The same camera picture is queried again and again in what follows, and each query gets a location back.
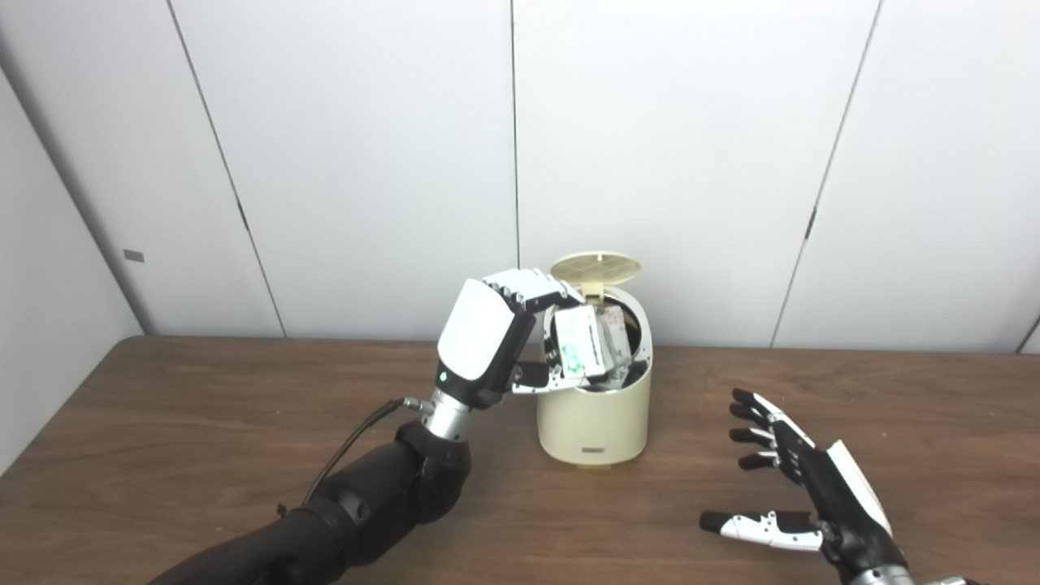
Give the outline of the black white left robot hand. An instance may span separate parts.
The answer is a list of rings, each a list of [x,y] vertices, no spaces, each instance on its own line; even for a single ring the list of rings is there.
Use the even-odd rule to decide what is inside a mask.
[[[577,288],[538,269],[508,269],[466,280],[437,344],[435,388],[473,409],[501,403],[515,388],[548,388],[557,360],[520,359],[536,317],[584,304]]]

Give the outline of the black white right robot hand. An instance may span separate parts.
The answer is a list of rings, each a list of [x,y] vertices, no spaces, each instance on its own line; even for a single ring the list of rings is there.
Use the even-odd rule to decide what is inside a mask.
[[[733,442],[757,444],[742,470],[780,470],[809,495],[810,511],[700,514],[700,529],[743,542],[821,553],[843,584],[912,584],[909,563],[865,474],[846,444],[814,444],[764,396],[732,389],[730,413],[753,423],[730,430]]]

